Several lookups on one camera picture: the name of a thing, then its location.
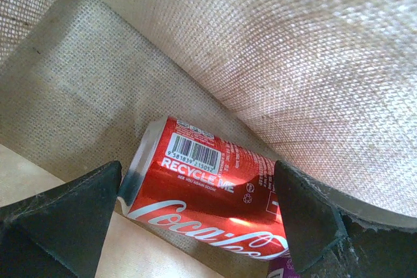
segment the beige burlap wall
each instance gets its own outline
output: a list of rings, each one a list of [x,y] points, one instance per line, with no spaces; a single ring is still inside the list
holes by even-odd
[[[109,160],[120,160],[127,170],[147,124],[166,114],[276,158],[100,0],[56,0],[0,64],[0,145],[64,181]],[[266,275],[265,262],[142,227],[225,277]]]
[[[281,157],[417,216],[417,0],[103,0]]]
[[[126,166],[171,113],[273,156],[232,112],[315,178],[417,216],[417,0],[102,0],[179,67],[98,0],[59,0],[22,41],[54,1],[0,0],[1,144],[68,180]],[[173,242],[222,274],[257,266]]]

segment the can rim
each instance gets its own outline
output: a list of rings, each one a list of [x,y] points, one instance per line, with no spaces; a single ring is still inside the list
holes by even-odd
[[[156,147],[165,128],[167,117],[151,122],[137,148],[129,169],[120,186],[118,199],[122,204],[123,215],[127,215],[139,193],[151,161],[155,155]]]

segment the can label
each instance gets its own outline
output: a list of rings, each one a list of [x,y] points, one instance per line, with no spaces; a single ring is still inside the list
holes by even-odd
[[[300,278],[294,270],[293,260],[286,254],[269,262],[266,278]]]
[[[288,250],[274,163],[168,118],[128,217],[271,260]]]

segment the red soda can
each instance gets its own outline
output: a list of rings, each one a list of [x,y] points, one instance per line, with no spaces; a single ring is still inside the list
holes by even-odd
[[[149,124],[122,182],[123,214],[258,260],[288,251],[274,162],[172,117]]]

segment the black rubber flap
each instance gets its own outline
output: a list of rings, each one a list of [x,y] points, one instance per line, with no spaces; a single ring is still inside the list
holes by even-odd
[[[114,161],[0,208],[0,276],[94,277],[120,182]]]
[[[291,257],[302,277],[417,277],[417,229],[347,213],[343,201],[327,201],[324,189],[312,188],[312,180],[283,162],[275,164],[274,179]],[[360,206],[369,210],[369,204],[357,205],[357,212]]]

